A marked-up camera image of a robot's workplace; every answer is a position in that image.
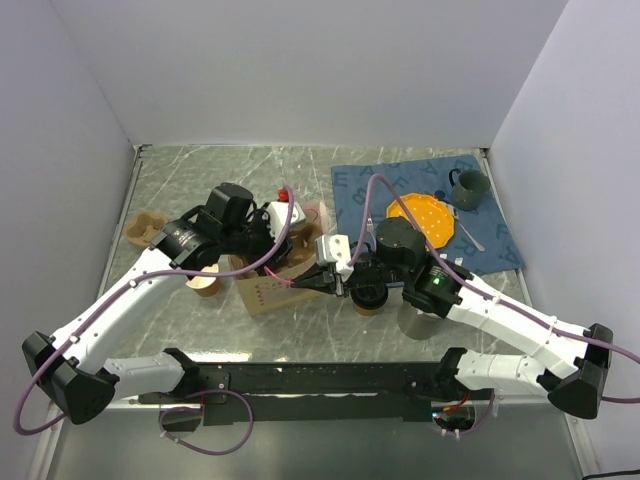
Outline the brown paper coffee cup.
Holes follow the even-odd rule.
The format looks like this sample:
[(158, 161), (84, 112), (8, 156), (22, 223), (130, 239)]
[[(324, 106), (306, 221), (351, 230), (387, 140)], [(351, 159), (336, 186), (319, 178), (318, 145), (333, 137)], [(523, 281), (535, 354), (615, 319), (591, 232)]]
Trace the brown paper coffee cup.
[(369, 307), (369, 306), (362, 306), (356, 303), (353, 304), (353, 308), (359, 315), (362, 315), (365, 317), (377, 315), (381, 310), (380, 306)]
[(186, 286), (198, 296), (208, 298), (219, 293), (222, 282), (217, 277), (195, 276), (186, 282)]

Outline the pink cream paper gift bag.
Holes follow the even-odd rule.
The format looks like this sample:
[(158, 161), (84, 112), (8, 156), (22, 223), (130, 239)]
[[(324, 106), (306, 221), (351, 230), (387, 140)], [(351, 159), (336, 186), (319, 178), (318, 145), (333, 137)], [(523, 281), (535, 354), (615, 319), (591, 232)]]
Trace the pink cream paper gift bag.
[[(307, 215), (306, 223), (318, 223), (322, 227), (322, 234), (328, 232), (329, 215), (323, 201), (307, 202), (303, 205), (303, 209)], [(271, 270), (272, 274), (267, 273), (262, 276), (252, 271), (234, 277), (233, 283), (239, 291), (247, 312), (251, 316), (260, 315), (318, 297), (319, 292), (292, 288), (289, 283), (290, 280), (305, 273), (315, 262), (316, 255), (296, 267)]]

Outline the brown pulp cup carrier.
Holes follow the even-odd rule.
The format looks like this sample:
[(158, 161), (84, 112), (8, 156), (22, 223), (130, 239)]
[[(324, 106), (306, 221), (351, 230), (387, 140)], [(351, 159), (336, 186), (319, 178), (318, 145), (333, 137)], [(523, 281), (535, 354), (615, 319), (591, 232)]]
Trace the brown pulp cup carrier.
[(323, 233), (318, 223), (306, 223), (302, 228), (290, 231), (288, 239), (291, 241), (291, 250), (281, 270), (296, 267), (315, 255), (315, 240)]
[(168, 218), (161, 213), (141, 211), (125, 226), (123, 236), (129, 243), (147, 248), (167, 223)]

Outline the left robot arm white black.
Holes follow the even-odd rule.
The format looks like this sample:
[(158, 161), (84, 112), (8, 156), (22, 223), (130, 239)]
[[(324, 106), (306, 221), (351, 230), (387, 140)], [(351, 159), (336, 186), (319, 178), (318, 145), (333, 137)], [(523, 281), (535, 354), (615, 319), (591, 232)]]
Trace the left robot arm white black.
[(115, 347), (189, 280), (219, 278), (208, 268), (221, 256), (248, 259), (238, 275), (277, 266), (291, 250), (289, 231), (303, 217), (290, 187), (263, 206), (240, 185), (213, 188), (205, 203), (162, 227), (134, 265), (85, 312), (51, 335), (35, 332), (23, 342), (32, 375), (26, 389), (39, 387), (75, 425), (121, 398), (166, 393), (177, 402), (190, 400), (199, 379), (187, 355), (166, 350), (116, 359)]

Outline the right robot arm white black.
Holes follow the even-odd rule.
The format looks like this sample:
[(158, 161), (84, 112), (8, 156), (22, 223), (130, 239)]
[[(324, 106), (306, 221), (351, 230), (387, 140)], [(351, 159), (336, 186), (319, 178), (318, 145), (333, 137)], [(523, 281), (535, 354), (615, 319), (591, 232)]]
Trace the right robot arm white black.
[(605, 344), (610, 329), (571, 326), (502, 295), (479, 276), (428, 253), (425, 236), (402, 217), (384, 220), (376, 244), (355, 264), (345, 235), (316, 240), (317, 262), (292, 285), (348, 297), (364, 310), (382, 307), (388, 287), (402, 285), (402, 298), (428, 322), (458, 322), (517, 349), (484, 354), (451, 347), (419, 381), (428, 398), (453, 401), (476, 391), (535, 395), (574, 417), (596, 418), (610, 367)]

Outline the grey cylindrical straw holder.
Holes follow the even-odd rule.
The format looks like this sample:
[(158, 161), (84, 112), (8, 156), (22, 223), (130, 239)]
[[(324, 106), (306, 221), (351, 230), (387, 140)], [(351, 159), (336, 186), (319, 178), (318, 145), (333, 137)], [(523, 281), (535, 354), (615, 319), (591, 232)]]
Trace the grey cylindrical straw holder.
[(404, 335), (422, 341), (434, 337), (445, 325), (445, 319), (403, 303), (397, 313), (397, 324)]

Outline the orange dotted plate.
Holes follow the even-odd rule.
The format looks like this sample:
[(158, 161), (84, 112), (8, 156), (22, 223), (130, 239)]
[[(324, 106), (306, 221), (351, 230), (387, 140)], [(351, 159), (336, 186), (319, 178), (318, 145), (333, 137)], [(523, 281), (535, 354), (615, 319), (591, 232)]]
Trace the orange dotted plate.
[(446, 204), (434, 196), (408, 193), (401, 196), (429, 242), (444, 248), (455, 234), (455, 220)]

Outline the silver spoon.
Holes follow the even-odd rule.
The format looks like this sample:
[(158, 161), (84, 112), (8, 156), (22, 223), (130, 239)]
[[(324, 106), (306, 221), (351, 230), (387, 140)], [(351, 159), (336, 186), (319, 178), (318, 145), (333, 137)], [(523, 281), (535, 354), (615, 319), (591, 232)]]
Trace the silver spoon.
[(471, 243), (476, 247), (476, 249), (478, 251), (480, 251), (480, 252), (485, 252), (486, 248), (471, 235), (469, 230), (461, 222), (460, 215), (459, 215), (456, 207), (453, 204), (451, 204), (449, 201), (446, 200), (445, 192), (442, 191), (442, 190), (436, 190), (435, 191), (435, 198), (438, 201), (440, 201), (440, 202), (442, 202), (442, 203), (444, 203), (446, 205), (448, 211), (453, 216), (455, 222), (458, 224), (458, 226), (461, 228), (461, 230), (464, 232), (464, 234), (468, 237), (468, 239), (471, 241)]

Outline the blue lettered cloth placemat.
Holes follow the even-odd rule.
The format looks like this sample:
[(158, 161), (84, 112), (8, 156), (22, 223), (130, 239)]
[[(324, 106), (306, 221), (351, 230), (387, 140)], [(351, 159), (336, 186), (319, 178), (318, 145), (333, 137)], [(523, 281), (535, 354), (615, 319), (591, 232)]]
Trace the blue lettered cloth placemat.
[[(333, 167), (337, 232), (352, 242), (361, 233), (368, 181), (375, 174), (383, 175), (403, 197), (431, 244), (447, 259), (459, 260), (506, 294), (522, 295), (517, 272), (524, 268), (523, 257), (475, 156)], [(433, 216), (421, 213), (411, 201), (426, 195), (446, 205), (445, 218), (454, 222), (452, 236), (437, 236)]]

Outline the dark green mug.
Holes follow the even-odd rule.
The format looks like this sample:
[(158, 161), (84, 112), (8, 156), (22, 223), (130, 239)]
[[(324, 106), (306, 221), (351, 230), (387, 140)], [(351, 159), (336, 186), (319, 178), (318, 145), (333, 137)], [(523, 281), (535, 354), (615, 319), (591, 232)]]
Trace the dark green mug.
[(491, 189), (489, 178), (479, 170), (454, 168), (448, 175), (451, 186), (451, 203), (460, 210), (476, 210)]

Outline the black mounting base rail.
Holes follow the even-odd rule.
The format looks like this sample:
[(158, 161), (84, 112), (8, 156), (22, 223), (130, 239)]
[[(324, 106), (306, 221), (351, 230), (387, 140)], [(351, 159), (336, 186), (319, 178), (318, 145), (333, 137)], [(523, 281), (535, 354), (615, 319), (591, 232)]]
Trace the black mounting base rail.
[(143, 405), (199, 407), (206, 426), (235, 422), (401, 419), (428, 422), (435, 403), (485, 401), (455, 378), (456, 348), (440, 362), (195, 362), (172, 392)]

